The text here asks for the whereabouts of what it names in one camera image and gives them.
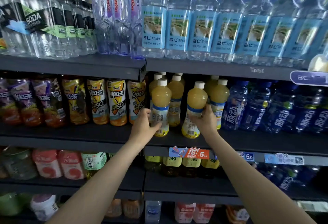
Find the person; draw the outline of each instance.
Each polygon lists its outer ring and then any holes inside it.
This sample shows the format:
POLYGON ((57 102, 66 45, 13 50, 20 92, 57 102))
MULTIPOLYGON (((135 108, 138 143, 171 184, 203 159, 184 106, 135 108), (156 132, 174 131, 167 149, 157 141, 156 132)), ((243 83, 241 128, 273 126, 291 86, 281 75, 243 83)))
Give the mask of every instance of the person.
MULTIPOLYGON (((102 222, 130 164, 161 126, 161 123, 149 126, 150 112, 150 109, 141 110, 129 140, 46 224, 102 222)), ((214 150, 254 224, 315 224, 303 209, 221 138, 210 105, 206 105, 201 118, 191 116, 191 121, 214 150)))

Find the yellow juice bottle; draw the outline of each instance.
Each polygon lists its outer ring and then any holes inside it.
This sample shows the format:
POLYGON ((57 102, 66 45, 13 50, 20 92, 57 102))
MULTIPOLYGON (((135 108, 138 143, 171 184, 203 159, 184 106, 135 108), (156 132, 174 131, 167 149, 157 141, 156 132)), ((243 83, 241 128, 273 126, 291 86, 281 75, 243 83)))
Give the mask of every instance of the yellow juice bottle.
POLYGON ((153 110, 151 126, 158 122, 162 123, 160 129, 155 133, 157 137, 164 137, 169 132, 169 123, 167 115, 171 101, 171 90, 167 87, 166 79, 158 79, 157 87, 152 91, 153 110))
POLYGON ((186 81, 182 77, 183 73, 175 73, 175 75, 180 75, 181 76, 181 83, 185 86, 186 85, 186 81))
POLYGON ((219 79, 217 85, 212 89, 210 105, 212 111, 216 116, 216 129, 221 127, 221 118, 224 109, 224 105, 229 97, 229 89, 227 88, 227 79, 219 79))
POLYGON ((171 90, 171 102, 169 108, 169 126, 176 127, 180 125, 180 105, 184 91, 184 85, 181 82, 181 76, 178 74, 173 75, 172 81, 167 85, 171 90))
POLYGON ((163 76, 163 79, 166 79, 167 80, 167 77, 166 77, 166 72, 158 72, 159 74, 161 74, 163 76))
POLYGON ((209 79, 206 83, 205 83, 205 87, 204 90, 207 93, 207 104, 210 103, 210 97, 211 97, 211 92, 213 90, 213 88, 217 85, 217 81, 219 80, 219 76, 218 75, 212 75, 211 79, 209 79))
POLYGON ((199 130, 195 123, 191 122, 189 116, 200 117, 206 105, 207 93, 204 90, 205 83, 196 81, 193 89, 189 90, 187 96, 187 114, 182 126, 182 134, 187 138, 197 138, 199 130))
POLYGON ((150 110, 153 110, 153 100, 152 100, 152 91, 154 90, 154 88, 157 87, 157 80, 158 79, 161 79, 163 77, 162 74, 160 73, 156 73, 154 75, 154 81, 152 81, 150 84, 149 84, 149 108, 150 110))

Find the right arm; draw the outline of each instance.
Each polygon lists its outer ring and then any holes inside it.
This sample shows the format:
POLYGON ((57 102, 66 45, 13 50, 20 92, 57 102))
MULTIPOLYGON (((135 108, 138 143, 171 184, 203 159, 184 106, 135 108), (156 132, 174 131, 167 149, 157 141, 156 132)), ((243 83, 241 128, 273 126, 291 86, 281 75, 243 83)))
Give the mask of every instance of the right arm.
POLYGON ((213 148, 238 196, 255 224, 315 224, 315 221, 276 185, 247 163, 221 138, 216 117, 206 105, 202 118, 191 117, 213 148))

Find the store shelf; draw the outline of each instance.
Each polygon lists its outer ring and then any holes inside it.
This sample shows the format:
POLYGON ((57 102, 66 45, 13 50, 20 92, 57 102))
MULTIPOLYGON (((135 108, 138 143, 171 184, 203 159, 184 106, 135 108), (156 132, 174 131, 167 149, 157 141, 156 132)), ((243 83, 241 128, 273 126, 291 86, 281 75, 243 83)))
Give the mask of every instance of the store shelf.
MULTIPOLYGON (((114 198, 139 200, 141 198, 144 175, 145 171, 142 168, 131 166, 114 198)), ((73 195, 85 182, 85 179, 69 180, 64 177, 53 179, 37 177, 27 181, 5 178, 0 179, 0 189, 3 192, 73 195)))
POLYGON ((122 127, 108 125, 85 125, 62 127, 58 129, 25 126, 8 126, 0 123, 0 145, 24 146, 79 151, 115 153, 129 139, 131 125, 122 127))
MULTIPOLYGON (((256 162, 264 162, 265 153, 287 153, 302 155, 306 165, 328 166, 327 135, 290 134, 280 132, 268 134, 262 131, 246 132, 241 130, 219 130, 220 135, 236 151, 252 152, 256 162)), ((181 128, 170 128, 165 137, 153 137, 145 147, 146 156, 168 156, 169 147, 198 147, 211 149, 204 137, 188 139, 181 133, 181 128)))
MULTIPOLYGON (((228 178, 165 177, 146 172, 145 200, 242 205, 228 178)), ((328 194, 311 187, 293 185, 287 193, 294 200, 328 201, 328 194)))
POLYGON ((214 62, 201 62, 179 59, 148 58, 147 71, 165 71, 176 73, 236 76, 259 78, 269 80, 290 81, 290 73, 295 70, 286 67, 253 66, 240 64, 226 64, 214 62))
POLYGON ((65 60, 0 55, 1 69, 8 71, 67 74, 141 80, 144 60, 129 56, 92 54, 65 60))

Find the blue bottle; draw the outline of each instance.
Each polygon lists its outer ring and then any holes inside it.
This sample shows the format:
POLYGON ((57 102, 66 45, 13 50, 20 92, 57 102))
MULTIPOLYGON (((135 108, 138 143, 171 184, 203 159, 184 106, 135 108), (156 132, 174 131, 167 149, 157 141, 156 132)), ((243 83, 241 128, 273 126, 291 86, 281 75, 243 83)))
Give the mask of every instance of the blue bottle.
POLYGON ((220 63, 232 61, 244 9, 243 0, 220 0, 216 9, 219 14, 208 60, 220 63))
POLYGON ((131 6, 131 58, 144 59, 142 55, 142 15, 141 0, 130 0, 131 6))
POLYGON ((321 0, 304 0, 287 42, 280 66, 301 68, 314 36, 326 15, 321 0))
POLYGON ((167 1, 142 0, 142 54, 145 57, 164 57, 167 1))
POLYGON ((169 0, 167 6, 165 57, 186 59, 193 0, 169 0))
POLYGON ((289 111, 293 108, 293 99, 295 98, 295 89, 298 85, 293 83, 285 83, 276 90, 271 97, 268 109, 265 111, 260 129, 269 133, 278 133, 281 131, 285 121, 289 115, 289 111))
POLYGON ((130 55, 131 8, 129 0, 114 0, 115 53, 121 56, 130 55))
POLYGON ((272 82, 260 82, 254 87, 247 97, 247 105, 240 123, 240 128, 245 131, 255 131, 262 120, 270 99, 272 82))
POLYGON ((320 106, 315 110, 307 131, 312 133, 321 133, 328 128, 328 94, 325 92, 320 106))
POLYGON ((213 40, 217 0, 196 0, 192 7, 187 58, 205 61, 213 40))
POLYGON ((283 126, 284 131, 302 132, 310 124, 312 117, 322 100, 322 89, 317 87, 301 86, 297 90, 293 109, 283 126))
POLYGON ((247 103, 248 81, 237 81, 230 89, 230 95, 222 113, 221 126, 227 130, 236 130, 247 103))
POLYGON ((272 15, 270 0, 252 0, 246 7, 238 35, 234 63, 262 64, 258 55, 272 15))
POLYGON ((264 64, 280 63, 298 15, 299 5, 295 0, 277 0, 274 3, 272 17, 260 51, 264 64))

